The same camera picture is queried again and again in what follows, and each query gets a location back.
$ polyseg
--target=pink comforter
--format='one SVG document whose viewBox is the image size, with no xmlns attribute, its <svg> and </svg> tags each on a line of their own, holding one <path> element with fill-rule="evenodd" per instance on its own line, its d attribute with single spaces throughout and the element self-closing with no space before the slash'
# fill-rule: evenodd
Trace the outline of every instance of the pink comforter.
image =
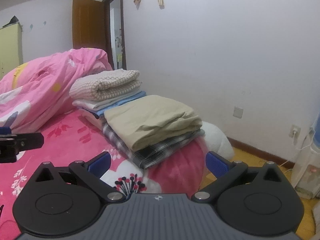
<svg viewBox="0 0 320 240">
<path fill-rule="evenodd" d="M 76 79 L 112 70 L 102 49 L 71 49 L 24 63 L 0 81 L 0 127 L 35 132 L 51 117 L 73 108 L 69 90 Z"/>
<path fill-rule="evenodd" d="M 197 138 L 175 154 L 148 170 L 140 170 L 125 155 L 109 144 L 102 132 L 81 116 L 79 110 L 52 118 L 41 129 L 41 149 L 20 152 L 16 163 L 0 164 L 0 240 L 13 240 L 20 234 L 12 215 L 12 206 L 30 176 L 41 162 L 51 161 L 56 167 L 68 166 L 75 160 L 88 161 L 103 151 L 112 157 L 111 168 L 102 180 L 116 187 L 116 181 L 137 174 L 145 187 L 143 193 L 187 193 L 199 188 L 207 152 L 204 140 Z"/>
</svg>

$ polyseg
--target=ribbed gray surface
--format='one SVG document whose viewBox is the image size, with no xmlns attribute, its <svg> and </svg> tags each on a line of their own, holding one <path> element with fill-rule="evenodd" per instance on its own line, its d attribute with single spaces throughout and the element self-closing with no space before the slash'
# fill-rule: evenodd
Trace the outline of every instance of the ribbed gray surface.
<svg viewBox="0 0 320 240">
<path fill-rule="evenodd" d="M 17 240 L 39 240 L 22 235 Z M 185 194 L 134 194 L 125 203 L 106 207 L 86 230 L 57 240 L 299 240 L 294 233 L 262 238 L 225 224 L 210 205 L 190 201 Z"/>
</svg>

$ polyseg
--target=brown baseboard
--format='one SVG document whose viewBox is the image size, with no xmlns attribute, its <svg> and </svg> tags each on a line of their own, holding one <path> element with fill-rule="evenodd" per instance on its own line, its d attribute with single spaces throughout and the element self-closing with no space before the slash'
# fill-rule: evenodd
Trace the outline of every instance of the brown baseboard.
<svg viewBox="0 0 320 240">
<path fill-rule="evenodd" d="M 239 150 L 248 152 L 248 153 L 250 153 L 252 155 L 255 155 L 255 156 L 259 157 L 259 158 L 262 158 L 264 160 L 272 161 L 272 162 L 274 162 L 274 163 L 276 163 L 278 165 L 281 165 L 282 163 L 286 162 L 286 160 L 281 158 L 281 157 L 278 157 L 278 156 L 273 155 L 271 153 L 259 150 L 259 149 L 255 148 L 255 147 L 253 147 L 251 145 L 248 145 L 246 143 L 237 141 L 237 140 L 229 138 L 229 137 L 228 137 L 228 140 L 231 143 L 232 147 L 235 147 L 235 148 L 237 148 Z M 287 169 L 292 169 L 293 166 L 294 166 L 293 162 L 287 162 L 286 164 L 283 165 L 283 167 L 285 167 Z"/>
</svg>

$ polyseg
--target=pink blanket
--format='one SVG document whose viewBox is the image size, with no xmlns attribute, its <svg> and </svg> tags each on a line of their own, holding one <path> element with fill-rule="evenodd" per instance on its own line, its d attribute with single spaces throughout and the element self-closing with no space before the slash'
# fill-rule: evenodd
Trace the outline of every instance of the pink blanket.
<svg viewBox="0 0 320 240">
<path fill-rule="evenodd" d="M 73 108 L 76 79 L 112 70 L 102 49 L 71 49 L 24 63 L 0 81 L 0 126 L 35 132 L 51 117 Z"/>
<path fill-rule="evenodd" d="M 12 215 L 12 205 L 24 185 L 41 162 L 67 166 L 75 160 L 88 161 L 103 151 L 112 157 L 111 168 L 102 180 L 113 187 L 129 177 L 141 181 L 136 191 L 143 193 L 187 193 L 199 188 L 207 148 L 202 138 L 193 140 L 162 163 L 140 170 L 126 156 L 109 144 L 101 131 L 81 116 L 79 110 L 52 118 L 42 127 L 44 145 L 41 149 L 20 152 L 16 163 L 0 164 L 0 239 L 13 240 L 20 231 Z"/>
</svg>

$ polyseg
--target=blue gripper pad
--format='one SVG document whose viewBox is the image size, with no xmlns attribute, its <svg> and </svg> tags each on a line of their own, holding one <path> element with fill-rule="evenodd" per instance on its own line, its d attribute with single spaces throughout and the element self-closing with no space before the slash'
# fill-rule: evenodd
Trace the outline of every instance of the blue gripper pad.
<svg viewBox="0 0 320 240">
<path fill-rule="evenodd" d="M 88 171 L 96 177 L 101 178 L 102 175 L 110 169 L 110 166 L 111 156 L 108 152 L 106 152 L 100 158 L 98 158 L 88 166 Z"/>
<path fill-rule="evenodd" d="M 205 156 L 205 165 L 216 178 L 221 177 L 229 171 L 229 166 L 210 152 Z"/>
<path fill-rule="evenodd" d="M 0 134 L 11 134 L 9 126 L 0 127 Z"/>
</svg>

